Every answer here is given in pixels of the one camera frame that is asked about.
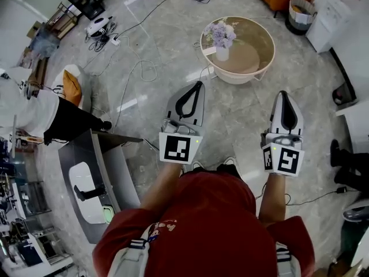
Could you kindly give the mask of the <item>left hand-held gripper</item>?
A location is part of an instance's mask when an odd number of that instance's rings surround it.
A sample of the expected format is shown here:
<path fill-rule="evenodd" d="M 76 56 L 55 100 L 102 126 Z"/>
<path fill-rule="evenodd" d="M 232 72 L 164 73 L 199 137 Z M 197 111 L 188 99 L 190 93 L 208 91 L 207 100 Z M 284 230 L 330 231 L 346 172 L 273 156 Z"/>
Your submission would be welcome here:
<path fill-rule="evenodd" d="M 192 164 L 202 143 L 205 129 L 205 86 L 195 81 L 174 93 L 167 104 L 166 117 L 159 133 L 162 162 Z"/>

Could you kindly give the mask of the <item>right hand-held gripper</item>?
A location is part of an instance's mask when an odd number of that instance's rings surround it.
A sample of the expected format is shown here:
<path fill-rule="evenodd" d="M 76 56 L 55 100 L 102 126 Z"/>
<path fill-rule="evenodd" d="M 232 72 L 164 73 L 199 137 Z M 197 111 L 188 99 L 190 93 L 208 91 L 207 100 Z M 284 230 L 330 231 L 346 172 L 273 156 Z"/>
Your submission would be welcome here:
<path fill-rule="evenodd" d="M 287 97 L 288 128 L 283 123 L 285 91 L 280 91 L 273 103 L 270 133 L 261 134 L 261 149 L 264 170 L 267 173 L 297 177 L 304 158 L 302 150 L 304 118 L 297 102 L 291 95 L 288 94 Z"/>

